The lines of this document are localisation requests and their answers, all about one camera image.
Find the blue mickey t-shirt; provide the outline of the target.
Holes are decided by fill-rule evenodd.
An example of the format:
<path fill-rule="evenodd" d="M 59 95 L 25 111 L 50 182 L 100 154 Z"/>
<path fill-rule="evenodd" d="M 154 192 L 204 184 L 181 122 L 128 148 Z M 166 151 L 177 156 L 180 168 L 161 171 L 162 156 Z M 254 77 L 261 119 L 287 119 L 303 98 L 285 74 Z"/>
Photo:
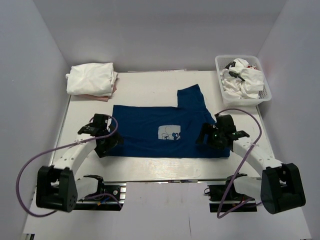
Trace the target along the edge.
<path fill-rule="evenodd" d="M 196 140 L 204 123 L 214 124 L 199 85 L 177 91 L 177 106 L 114 105 L 113 117 L 124 143 L 109 152 L 114 157 L 227 158 L 230 150 L 213 149 Z"/>

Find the white t-shirt black print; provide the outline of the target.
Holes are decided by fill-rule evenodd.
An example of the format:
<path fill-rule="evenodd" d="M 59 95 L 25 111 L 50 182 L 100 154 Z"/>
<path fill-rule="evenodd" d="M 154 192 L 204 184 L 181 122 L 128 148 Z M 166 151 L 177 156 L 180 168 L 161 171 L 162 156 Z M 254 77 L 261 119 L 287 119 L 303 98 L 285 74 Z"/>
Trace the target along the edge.
<path fill-rule="evenodd" d="M 224 74 L 229 74 L 230 77 L 240 79 L 242 82 L 244 82 L 245 79 L 241 76 L 241 71 L 247 66 L 248 64 L 244 64 L 243 61 L 235 59 L 225 66 L 225 68 L 220 72 L 220 75 L 223 76 Z"/>

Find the white t-shirt red print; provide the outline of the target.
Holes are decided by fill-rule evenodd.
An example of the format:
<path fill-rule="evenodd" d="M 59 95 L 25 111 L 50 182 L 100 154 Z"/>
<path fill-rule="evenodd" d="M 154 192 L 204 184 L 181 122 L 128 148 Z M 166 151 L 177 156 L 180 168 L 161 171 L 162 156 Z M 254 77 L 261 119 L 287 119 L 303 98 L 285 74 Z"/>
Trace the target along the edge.
<path fill-rule="evenodd" d="M 223 92 L 228 98 L 235 100 L 258 99 L 259 93 L 264 89 L 265 77 L 263 72 L 258 70 L 256 66 L 249 64 L 245 59 L 236 59 L 239 59 L 243 64 L 248 64 L 240 73 L 245 81 L 231 77 L 228 73 L 223 76 L 220 75 Z"/>

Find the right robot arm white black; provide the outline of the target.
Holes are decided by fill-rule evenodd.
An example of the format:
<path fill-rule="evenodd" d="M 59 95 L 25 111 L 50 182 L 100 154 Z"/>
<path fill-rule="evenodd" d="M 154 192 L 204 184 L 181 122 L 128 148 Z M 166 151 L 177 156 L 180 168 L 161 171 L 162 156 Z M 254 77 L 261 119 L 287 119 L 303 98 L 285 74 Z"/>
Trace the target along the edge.
<path fill-rule="evenodd" d="M 227 214 L 251 199 L 261 203 L 272 215 L 306 204 L 300 171 L 294 163 L 283 163 L 267 154 L 248 133 L 236 129 L 231 115 L 216 114 L 215 117 L 214 124 L 202 124 L 196 143 L 206 144 L 214 150 L 228 149 L 242 157 L 235 173 L 226 180 L 217 209 L 219 219 L 224 216 L 221 210 L 227 197 L 233 200 L 247 197 L 227 210 Z"/>

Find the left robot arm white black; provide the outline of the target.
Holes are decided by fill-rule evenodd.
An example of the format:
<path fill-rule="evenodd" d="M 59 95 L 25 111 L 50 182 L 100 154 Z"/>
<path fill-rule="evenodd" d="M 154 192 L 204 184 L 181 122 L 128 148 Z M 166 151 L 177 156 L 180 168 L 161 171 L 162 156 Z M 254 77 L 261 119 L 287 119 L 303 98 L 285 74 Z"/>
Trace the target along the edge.
<path fill-rule="evenodd" d="M 38 170 L 36 206 L 69 213 L 79 200 L 103 198 L 106 195 L 103 177 L 87 174 L 76 178 L 76 173 L 89 154 L 104 158 L 111 149 L 124 143 L 118 127 L 113 116 L 98 113 L 81 127 L 62 157 Z"/>

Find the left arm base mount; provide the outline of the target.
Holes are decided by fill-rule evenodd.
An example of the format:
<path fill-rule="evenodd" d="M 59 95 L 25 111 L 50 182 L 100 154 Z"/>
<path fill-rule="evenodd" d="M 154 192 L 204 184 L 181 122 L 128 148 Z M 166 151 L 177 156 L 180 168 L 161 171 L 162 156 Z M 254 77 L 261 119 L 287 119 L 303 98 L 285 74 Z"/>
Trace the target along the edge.
<path fill-rule="evenodd" d="M 75 210 L 120 211 L 126 198 L 125 183 L 104 181 L 98 175 L 85 175 L 75 181 L 77 202 Z"/>

